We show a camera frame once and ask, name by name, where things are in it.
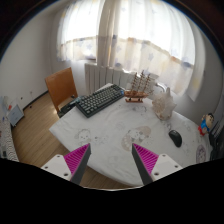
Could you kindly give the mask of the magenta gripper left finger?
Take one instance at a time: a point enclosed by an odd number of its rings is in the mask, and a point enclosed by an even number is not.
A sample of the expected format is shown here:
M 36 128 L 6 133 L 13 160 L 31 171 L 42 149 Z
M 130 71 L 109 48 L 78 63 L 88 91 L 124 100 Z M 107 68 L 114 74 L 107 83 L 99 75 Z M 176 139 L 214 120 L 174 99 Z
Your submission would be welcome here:
M 86 144 L 65 156 L 59 154 L 55 155 L 42 166 L 42 169 L 79 185 L 90 155 L 91 146 Z

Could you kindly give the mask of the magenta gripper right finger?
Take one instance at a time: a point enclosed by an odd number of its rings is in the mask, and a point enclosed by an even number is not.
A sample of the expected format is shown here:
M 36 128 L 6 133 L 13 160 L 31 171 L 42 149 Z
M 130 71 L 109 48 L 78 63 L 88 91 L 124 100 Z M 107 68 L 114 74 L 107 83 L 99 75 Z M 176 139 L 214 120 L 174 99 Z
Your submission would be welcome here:
M 167 154 L 158 155 L 135 143 L 132 144 L 132 156 L 144 185 L 182 169 Z

